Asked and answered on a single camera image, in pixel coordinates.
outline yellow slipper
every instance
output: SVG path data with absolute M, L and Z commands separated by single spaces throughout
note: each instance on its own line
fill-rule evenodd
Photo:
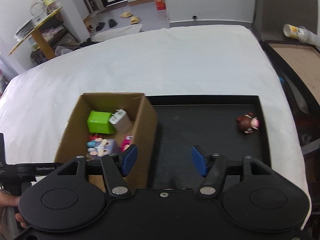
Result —
M 139 17 L 132 16 L 130 20 L 130 24 L 137 24 L 140 21 Z
M 128 17 L 130 17 L 132 15 L 132 13 L 130 13 L 130 12 L 124 12 L 123 14 L 120 14 L 120 17 L 121 18 L 128 18 Z

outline floor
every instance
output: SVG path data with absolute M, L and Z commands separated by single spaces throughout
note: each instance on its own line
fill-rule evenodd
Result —
M 157 10 L 154 2 L 148 2 L 143 4 L 138 4 L 134 6 L 126 5 L 124 7 L 100 13 L 92 18 L 92 25 L 97 26 L 98 22 L 105 22 L 106 25 L 99 32 L 110 30 L 108 25 L 109 19 L 114 19 L 118 24 L 111 28 L 116 29 L 120 27 L 125 27 L 130 25 L 130 18 L 120 18 L 119 15 L 123 12 L 128 11 L 133 14 L 133 16 L 138 16 L 143 27 L 142 31 L 158 30 L 162 28 L 169 28 L 169 18 L 167 16 L 166 10 Z

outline wooden table leg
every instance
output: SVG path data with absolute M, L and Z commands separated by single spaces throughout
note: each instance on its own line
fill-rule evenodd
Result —
M 46 42 L 46 40 L 42 36 L 42 34 L 39 31 L 39 29 L 34 30 L 31 33 L 31 36 L 33 37 L 35 42 L 38 44 L 39 48 L 42 50 L 42 52 L 47 57 L 47 59 L 52 59 L 52 58 L 56 57 L 56 54 L 54 53 L 53 49 Z

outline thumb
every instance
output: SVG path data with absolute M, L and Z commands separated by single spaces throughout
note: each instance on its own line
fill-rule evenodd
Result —
M 17 207 L 19 197 L 0 192 L 0 207 Z

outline white power adapter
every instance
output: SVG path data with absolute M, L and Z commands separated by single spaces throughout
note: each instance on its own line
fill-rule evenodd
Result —
M 117 110 L 110 117 L 109 122 L 116 128 L 116 130 L 120 134 L 126 133 L 132 127 L 132 122 L 130 121 L 127 112 L 123 109 Z

